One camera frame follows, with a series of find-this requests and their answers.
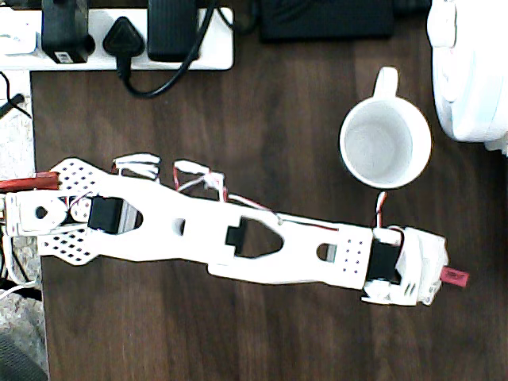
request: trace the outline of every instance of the mug handle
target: mug handle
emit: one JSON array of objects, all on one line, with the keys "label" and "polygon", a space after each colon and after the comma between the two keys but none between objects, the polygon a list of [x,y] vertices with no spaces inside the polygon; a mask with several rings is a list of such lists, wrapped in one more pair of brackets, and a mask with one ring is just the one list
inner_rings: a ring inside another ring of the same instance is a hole
[{"label": "mug handle", "polygon": [[394,67],[382,67],[375,81],[373,97],[394,97],[398,89],[398,72]]}]

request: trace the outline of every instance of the black power plug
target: black power plug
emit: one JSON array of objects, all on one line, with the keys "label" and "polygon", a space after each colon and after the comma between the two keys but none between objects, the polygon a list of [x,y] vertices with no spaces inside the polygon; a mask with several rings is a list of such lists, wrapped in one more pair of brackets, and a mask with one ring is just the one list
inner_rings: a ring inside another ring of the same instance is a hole
[{"label": "black power plug", "polygon": [[120,79],[128,81],[131,59],[144,51],[143,37],[132,22],[125,16],[119,17],[106,34],[102,47],[106,53],[116,57]]}]

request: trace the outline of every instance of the white power strip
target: white power strip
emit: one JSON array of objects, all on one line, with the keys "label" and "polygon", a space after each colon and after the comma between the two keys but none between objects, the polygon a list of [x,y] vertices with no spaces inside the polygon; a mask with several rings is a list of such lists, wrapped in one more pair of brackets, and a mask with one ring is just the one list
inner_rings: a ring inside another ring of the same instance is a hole
[{"label": "white power strip", "polygon": [[[233,22],[233,12],[229,8],[222,8],[226,18]],[[26,36],[26,31],[33,31],[37,41],[35,51],[29,54],[6,55],[0,54],[0,70],[30,70],[30,71],[83,71],[83,70],[115,70],[116,60],[104,51],[102,41],[113,23],[120,17],[127,17],[137,31],[147,41],[147,10],[139,9],[104,9],[90,10],[89,31],[94,38],[95,50],[88,57],[86,63],[55,63],[41,49],[40,31],[42,25],[42,11],[0,9],[0,46],[3,40],[15,40],[17,28],[13,27],[15,19],[22,20],[19,25]],[[204,18],[205,10],[199,10],[200,20]],[[180,63],[156,62],[148,58],[146,49],[143,54],[134,57],[133,70],[171,70],[177,69]],[[191,70],[227,70],[233,66],[233,32],[222,21],[217,11],[210,22],[210,27],[203,40],[199,58],[190,66]]]}]

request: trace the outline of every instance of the power adapter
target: power adapter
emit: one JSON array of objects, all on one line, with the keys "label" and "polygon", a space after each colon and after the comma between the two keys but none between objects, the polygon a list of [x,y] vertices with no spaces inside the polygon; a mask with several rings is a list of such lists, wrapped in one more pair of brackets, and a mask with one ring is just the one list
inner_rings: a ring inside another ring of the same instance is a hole
[{"label": "power adapter", "polygon": [[196,0],[148,0],[148,57],[184,61],[198,34]]},{"label": "power adapter", "polygon": [[94,51],[88,0],[42,0],[42,50],[57,64],[84,64]]}]

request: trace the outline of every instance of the white mug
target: white mug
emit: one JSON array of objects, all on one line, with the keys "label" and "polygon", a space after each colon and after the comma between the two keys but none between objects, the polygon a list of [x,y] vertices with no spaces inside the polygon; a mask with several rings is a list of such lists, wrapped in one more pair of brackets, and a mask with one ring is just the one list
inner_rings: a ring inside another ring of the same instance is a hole
[{"label": "white mug", "polygon": [[374,94],[349,111],[339,138],[342,160],[360,181],[380,189],[416,179],[430,157],[432,139],[420,110],[398,98],[398,72],[383,67]]}]

